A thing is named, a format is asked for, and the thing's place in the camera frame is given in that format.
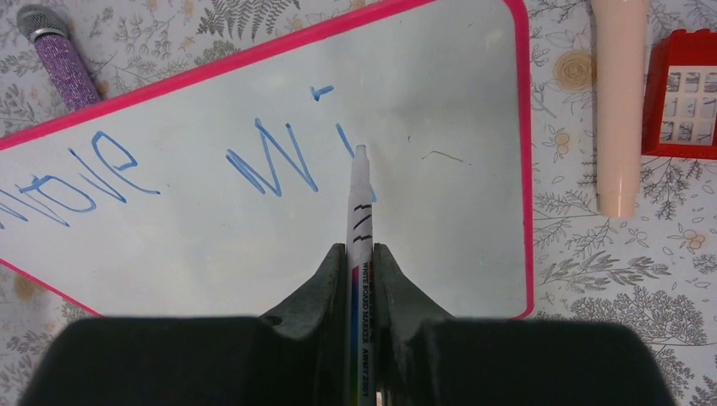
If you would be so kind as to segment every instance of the gray leaf pattern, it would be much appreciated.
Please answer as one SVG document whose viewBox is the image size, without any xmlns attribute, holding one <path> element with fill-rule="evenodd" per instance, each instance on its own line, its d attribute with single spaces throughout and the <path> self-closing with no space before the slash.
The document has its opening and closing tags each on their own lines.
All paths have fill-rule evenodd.
<svg viewBox="0 0 717 406">
<path fill-rule="evenodd" d="M 14 26 L 27 0 L 0 0 L 5 134 L 67 113 Z M 103 98 L 301 30 L 372 1 L 39 0 L 68 16 Z M 717 164 L 643 158 L 637 215 L 595 199 L 594 27 L 589 0 L 525 0 L 533 113 L 534 316 L 612 321 L 649 346 L 679 404 L 717 406 Z M 652 0 L 649 44 L 717 27 L 717 0 Z M 48 343 L 87 310 L 0 266 L 0 404 L 15 404 Z"/>
</svg>

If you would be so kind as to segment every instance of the whiteboard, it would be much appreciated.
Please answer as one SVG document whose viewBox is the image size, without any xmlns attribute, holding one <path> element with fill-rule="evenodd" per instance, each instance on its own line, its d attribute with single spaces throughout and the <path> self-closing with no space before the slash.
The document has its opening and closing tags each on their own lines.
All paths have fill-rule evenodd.
<svg viewBox="0 0 717 406">
<path fill-rule="evenodd" d="M 256 315 L 346 236 L 455 315 L 532 308 L 522 2 L 387 0 L 0 140 L 0 257 L 102 315 Z"/>
</svg>

